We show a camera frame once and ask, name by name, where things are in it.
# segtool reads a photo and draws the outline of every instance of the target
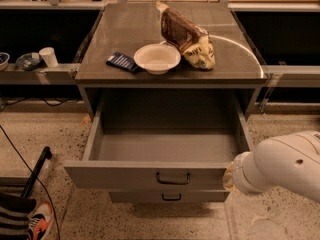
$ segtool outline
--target black metal stand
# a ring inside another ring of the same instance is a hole
[[[50,159],[52,157],[52,153],[49,147],[45,147],[37,161],[36,166],[34,167],[29,178],[18,178],[18,177],[10,177],[10,178],[0,178],[0,186],[2,187],[23,187],[23,191],[21,193],[21,197],[28,197],[33,188],[35,181],[37,180],[39,173],[42,169],[42,166],[46,159]]]

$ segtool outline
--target brown snack bag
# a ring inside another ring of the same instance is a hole
[[[209,33],[177,10],[157,2],[161,17],[161,35],[179,50],[195,68],[211,70],[215,65]]]

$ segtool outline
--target shoe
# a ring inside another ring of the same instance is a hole
[[[53,212],[49,203],[41,204],[29,222],[27,240],[44,240],[53,222]]]

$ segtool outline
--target gray tabletop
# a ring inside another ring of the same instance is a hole
[[[129,73],[106,65],[118,51],[129,56],[141,47],[164,41],[155,3],[109,4],[99,23],[76,76],[78,84],[231,84],[259,85],[266,75],[252,55],[243,33],[228,8],[218,3],[168,3],[208,30],[215,49],[216,65],[204,72],[182,60],[168,73]]]

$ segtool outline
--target closed drawer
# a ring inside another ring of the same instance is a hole
[[[207,192],[110,192],[114,203],[204,203],[223,202],[228,197],[226,191]]]
[[[250,149],[244,128],[229,90],[106,89],[83,159],[65,169],[79,188],[220,193],[226,167]]]

